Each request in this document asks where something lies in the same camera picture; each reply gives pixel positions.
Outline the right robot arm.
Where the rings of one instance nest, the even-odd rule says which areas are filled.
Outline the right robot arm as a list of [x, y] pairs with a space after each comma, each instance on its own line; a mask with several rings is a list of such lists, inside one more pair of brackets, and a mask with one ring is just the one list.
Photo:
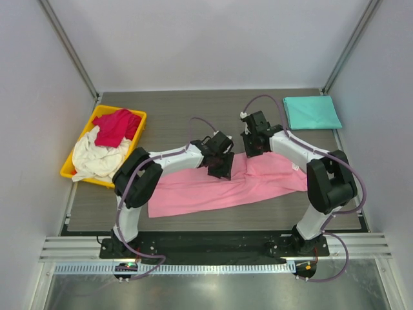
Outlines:
[[241, 137], [249, 158], [273, 152], [290, 160], [306, 174], [310, 205], [293, 226], [290, 245], [300, 256], [312, 253], [328, 219], [358, 194], [347, 156], [340, 150], [329, 152], [317, 148], [282, 125], [272, 126], [261, 111], [242, 112], [240, 118], [245, 124]]

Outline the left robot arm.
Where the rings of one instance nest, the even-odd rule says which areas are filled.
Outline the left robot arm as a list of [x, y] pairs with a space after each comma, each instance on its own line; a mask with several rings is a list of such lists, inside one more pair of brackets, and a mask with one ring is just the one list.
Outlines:
[[217, 131], [213, 136], [189, 141], [177, 149], [147, 152], [139, 147], [134, 150], [112, 178], [117, 214], [109, 250], [123, 258], [136, 253], [141, 208], [151, 199], [162, 177], [186, 169], [206, 168], [209, 176], [229, 180], [233, 146], [230, 136]]

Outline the pink t shirt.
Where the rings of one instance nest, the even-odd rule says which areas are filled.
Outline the pink t shirt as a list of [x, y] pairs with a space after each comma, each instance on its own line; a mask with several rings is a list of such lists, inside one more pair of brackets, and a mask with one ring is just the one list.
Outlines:
[[148, 216], [161, 218], [213, 211], [307, 190], [307, 175], [285, 157], [267, 152], [248, 158], [236, 154], [230, 180], [207, 174], [206, 168], [163, 176], [148, 202]]

